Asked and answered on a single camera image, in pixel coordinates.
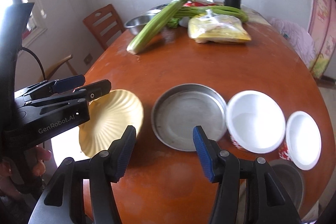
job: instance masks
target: pink fabric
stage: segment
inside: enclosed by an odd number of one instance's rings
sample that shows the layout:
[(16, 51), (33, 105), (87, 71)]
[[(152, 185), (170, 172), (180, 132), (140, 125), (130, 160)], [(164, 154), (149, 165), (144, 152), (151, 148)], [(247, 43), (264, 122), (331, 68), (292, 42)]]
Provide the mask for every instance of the pink fabric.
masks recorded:
[(335, 0), (313, 0), (308, 33), (314, 39), (316, 56), (310, 63), (314, 78), (321, 78), (336, 48)]
[(315, 58), (314, 40), (310, 34), (297, 23), (288, 20), (270, 18), (268, 22), (288, 40), (302, 61), (309, 68)]

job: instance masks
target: yellow package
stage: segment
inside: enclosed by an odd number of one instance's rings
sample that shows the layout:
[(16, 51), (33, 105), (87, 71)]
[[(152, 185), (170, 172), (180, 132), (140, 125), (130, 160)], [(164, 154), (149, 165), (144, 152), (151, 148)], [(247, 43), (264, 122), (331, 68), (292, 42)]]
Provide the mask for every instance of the yellow package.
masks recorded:
[(191, 18), (188, 35), (197, 43), (214, 41), (218, 43), (244, 43), (251, 40), (241, 21), (228, 15), (217, 15), (207, 10), (207, 15)]

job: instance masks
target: yellow plate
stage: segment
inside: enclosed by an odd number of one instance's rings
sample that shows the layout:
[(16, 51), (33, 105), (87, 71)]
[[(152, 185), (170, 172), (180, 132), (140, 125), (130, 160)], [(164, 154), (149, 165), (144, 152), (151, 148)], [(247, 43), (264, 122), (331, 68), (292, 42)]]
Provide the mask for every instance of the yellow plate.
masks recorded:
[(128, 125), (140, 131), (143, 107), (139, 98), (128, 90), (113, 90), (91, 102), (90, 120), (79, 126), (79, 144), (88, 157), (93, 157), (120, 139)]

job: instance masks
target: wooden chair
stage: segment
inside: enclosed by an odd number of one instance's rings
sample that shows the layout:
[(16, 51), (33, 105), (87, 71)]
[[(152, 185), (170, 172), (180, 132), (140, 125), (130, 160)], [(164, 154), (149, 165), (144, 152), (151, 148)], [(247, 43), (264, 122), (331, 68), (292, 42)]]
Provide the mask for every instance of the wooden chair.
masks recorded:
[(118, 31), (125, 31), (125, 27), (112, 4), (93, 12), (83, 20), (83, 23), (104, 50), (108, 48), (106, 43), (111, 39), (111, 37), (113, 37)]
[[(64, 63), (67, 64), (69, 70), (71, 71), (71, 73), (73, 75), (78, 75), (78, 73), (75, 71), (75, 69), (73, 68), (73, 66), (71, 66), (71, 64), (69, 63), (69, 60), (73, 58), (73, 55), (70, 54), (69, 56), (63, 58), (62, 60), (58, 61), (56, 64), (52, 65), (50, 68), (48, 68), (45, 71), (45, 78), (46, 80), (50, 80), (50, 78), (55, 74), (55, 72), (59, 69), (59, 67), (61, 67), (61, 65), (63, 65)], [(39, 82), (43, 81), (43, 76), (40, 77)]]

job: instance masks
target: finger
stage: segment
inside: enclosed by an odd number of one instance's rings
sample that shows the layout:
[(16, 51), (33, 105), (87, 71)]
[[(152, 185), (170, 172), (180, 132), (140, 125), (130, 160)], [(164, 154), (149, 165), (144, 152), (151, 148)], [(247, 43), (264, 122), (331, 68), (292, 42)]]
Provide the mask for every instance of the finger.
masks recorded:
[(51, 152), (49, 150), (45, 150), (40, 146), (36, 146), (36, 158), (37, 160), (50, 160)]
[(37, 164), (33, 167), (32, 172), (33, 172), (33, 175), (35, 175), (37, 177), (44, 174), (44, 172), (45, 172), (45, 165), (42, 162), (42, 160), (38, 160), (37, 161)]
[(8, 161), (2, 160), (0, 162), (0, 176), (9, 177), (12, 175), (11, 165)]
[(0, 178), (0, 190), (7, 196), (20, 200), (23, 198), (21, 193), (15, 188), (10, 178)]

